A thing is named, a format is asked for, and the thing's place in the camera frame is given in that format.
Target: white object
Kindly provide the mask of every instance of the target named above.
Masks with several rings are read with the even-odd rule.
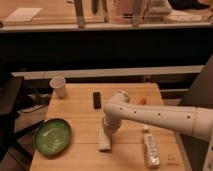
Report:
[[[17,8],[5,21],[31,21],[41,8]]]
[[[149,168],[158,168],[160,159],[158,155],[157,145],[152,134],[144,134],[143,136],[144,152]]]
[[[50,87],[54,89],[59,98],[66,96],[66,80],[64,77],[54,77],[50,81]]]
[[[172,21],[179,22],[200,22],[202,21],[202,15],[190,14],[187,12],[182,12],[178,10],[172,10],[172,12],[167,16],[168,19]]]
[[[128,103],[125,91],[115,93],[104,105],[103,129],[106,136],[121,126],[121,120],[142,122],[170,129],[209,142],[203,171],[212,171],[213,110],[183,106],[151,106]]]
[[[99,151],[110,151],[111,150],[111,141],[110,141],[110,137],[106,136],[104,134],[103,129],[100,130],[99,132],[99,146],[98,146],[98,150]]]
[[[143,126],[143,133],[148,133],[148,132],[149,132],[149,126],[145,124]]]

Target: floor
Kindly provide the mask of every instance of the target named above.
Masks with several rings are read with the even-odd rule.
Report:
[[[16,131],[27,127],[33,123],[41,121],[44,119],[47,107],[35,106],[34,108],[29,108],[24,112],[20,112],[21,116],[17,119],[16,122]],[[33,135],[35,131],[24,136],[20,139],[21,145],[24,146],[31,154],[34,153],[33,147]],[[22,155],[20,155],[15,149],[10,148],[9,153],[6,154],[2,162],[0,163],[0,171],[27,171],[30,168],[30,162],[26,160]]]

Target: table surface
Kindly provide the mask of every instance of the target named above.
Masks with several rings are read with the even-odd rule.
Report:
[[[46,158],[35,151],[30,171],[141,171],[146,166],[143,143],[143,124],[123,121],[113,135],[112,152],[98,151],[102,109],[93,108],[92,94],[101,93],[102,106],[117,90],[125,90],[131,103],[142,97],[147,104],[163,105],[159,88],[151,83],[128,84],[67,84],[67,96],[58,99],[53,93],[46,119],[63,118],[72,127],[71,144],[54,158]],[[157,142],[161,165],[158,170],[186,170],[184,160],[172,131],[149,126]]]
[[[115,4],[114,0],[107,0],[109,23],[104,22],[104,12],[102,3],[99,3],[99,10],[97,14],[93,14],[91,11],[91,1],[83,0],[84,15],[87,29],[134,29],[132,24],[121,24],[114,21],[115,17]],[[0,21],[4,26],[0,31],[14,30],[76,30],[76,14],[73,3],[68,3],[67,0],[0,0]],[[35,16],[30,22],[6,22],[5,19],[13,13],[17,8],[42,8],[42,10]],[[204,10],[187,10],[192,14],[201,14],[204,18],[207,18],[213,14],[210,9]],[[147,23],[141,24],[141,28],[165,28],[165,27],[195,27],[195,26],[211,26],[209,22],[184,22],[184,23]]]

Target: cable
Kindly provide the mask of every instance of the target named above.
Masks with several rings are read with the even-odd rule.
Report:
[[[32,113],[32,112],[35,112],[35,111],[37,111],[37,110],[43,109],[43,108],[45,108],[46,106],[47,106],[47,105],[43,105],[43,106],[40,106],[40,107],[38,107],[37,109],[31,110],[31,111],[23,111],[23,110],[20,110],[19,112],[21,112],[21,113]]]
[[[19,166],[23,171],[26,171],[25,168],[22,166],[22,164],[13,156],[13,154],[12,154],[11,152],[9,152],[9,150],[6,150],[6,149],[4,148],[4,146],[1,145],[1,144],[0,144],[0,147],[1,147],[4,151],[6,151],[6,152],[9,154],[9,156],[10,156],[11,158],[13,158],[13,160],[16,161],[16,163],[18,164],[18,166]]]

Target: remote control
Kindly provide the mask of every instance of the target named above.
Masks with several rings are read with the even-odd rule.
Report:
[[[100,92],[93,93],[93,105],[95,109],[101,108],[101,94]]]
[[[144,134],[144,152],[149,168],[158,168],[160,164],[160,159],[158,156],[157,145],[155,143],[154,137],[152,134]]]

